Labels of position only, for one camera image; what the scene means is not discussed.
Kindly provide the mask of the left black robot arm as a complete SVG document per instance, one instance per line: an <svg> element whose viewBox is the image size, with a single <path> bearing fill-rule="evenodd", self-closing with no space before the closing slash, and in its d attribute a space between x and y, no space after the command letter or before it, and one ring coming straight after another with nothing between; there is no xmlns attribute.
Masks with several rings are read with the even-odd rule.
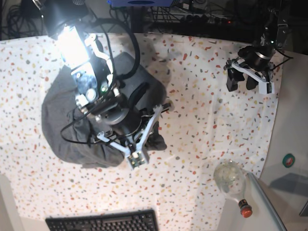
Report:
<svg viewBox="0 0 308 231"><path fill-rule="evenodd" d="M283 65L275 65L271 60L275 53L281 54L287 61L292 57L285 55L282 49L289 30L290 0L269 0L259 7L256 24L257 40L252 45L239 49L237 57L226 62L227 89L238 89L238 83L246 80L246 88L258 87L260 94L274 94L274 71Z"/></svg>

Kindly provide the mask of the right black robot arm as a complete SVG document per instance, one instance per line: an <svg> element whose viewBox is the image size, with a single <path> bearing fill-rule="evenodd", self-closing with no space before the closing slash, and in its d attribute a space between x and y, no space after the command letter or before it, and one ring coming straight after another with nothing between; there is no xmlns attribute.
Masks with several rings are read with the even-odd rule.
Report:
<svg viewBox="0 0 308 231"><path fill-rule="evenodd" d="M73 83L73 103L79 115L56 135L77 145L104 144L117 150L164 150L159 117L170 108L166 88L141 64L136 36L122 22L89 14L82 0L36 0L47 34L54 39ZM111 38L102 44L86 32L88 26L115 23L124 29L134 55L113 55Z"/></svg>

